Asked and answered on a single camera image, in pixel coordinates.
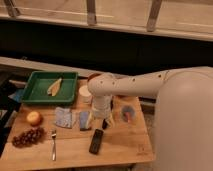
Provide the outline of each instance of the dark background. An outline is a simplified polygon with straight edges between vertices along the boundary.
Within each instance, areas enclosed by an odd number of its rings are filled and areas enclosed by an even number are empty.
[[[213,66],[213,42],[0,20],[0,56],[135,75]]]

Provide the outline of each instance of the teal plastic tray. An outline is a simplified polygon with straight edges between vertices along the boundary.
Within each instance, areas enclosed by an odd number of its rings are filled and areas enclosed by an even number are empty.
[[[49,96],[47,89],[60,77],[63,78],[56,96]],[[45,105],[70,105],[75,100],[77,72],[34,71],[25,87],[22,103]]]

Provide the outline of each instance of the white cup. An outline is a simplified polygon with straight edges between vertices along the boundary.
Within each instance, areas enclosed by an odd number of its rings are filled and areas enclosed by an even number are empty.
[[[83,85],[79,89],[79,94],[84,103],[90,104],[92,102],[92,94],[89,92],[87,85]]]

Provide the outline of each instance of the silver fork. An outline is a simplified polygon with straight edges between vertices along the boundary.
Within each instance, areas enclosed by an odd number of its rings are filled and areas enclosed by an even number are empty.
[[[52,139],[53,139],[53,149],[52,149],[52,160],[56,160],[56,145],[55,145],[55,139],[56,139],[56,129],[52,130]]]

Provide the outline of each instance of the grape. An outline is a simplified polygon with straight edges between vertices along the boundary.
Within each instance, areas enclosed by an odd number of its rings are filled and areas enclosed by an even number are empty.
[[[12,144],[15,147],[27,147],[38,143],[45,134],[44,128],[38,127],[22,132],[19,136],[14,136]]]

